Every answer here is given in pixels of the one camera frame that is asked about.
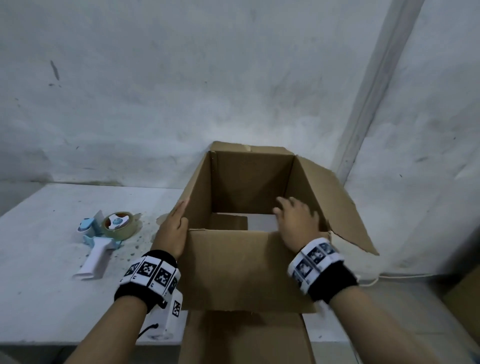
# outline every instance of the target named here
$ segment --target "tabletop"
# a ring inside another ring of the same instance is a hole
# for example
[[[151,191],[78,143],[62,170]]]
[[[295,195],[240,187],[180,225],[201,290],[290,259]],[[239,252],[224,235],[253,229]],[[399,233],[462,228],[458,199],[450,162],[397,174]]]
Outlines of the tabletop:
[[[77,344],[113,302],[118,282],[147,252],[182,190],[48,184],[0,218],[0,344]],[[102,210],[140,214],[142,228],[111,255],[101,279],[74,280],[90,248],[75,243],[83,218]],[[140,337],[138,344],[181,342],[187,312],[177,334],[164,342]]]

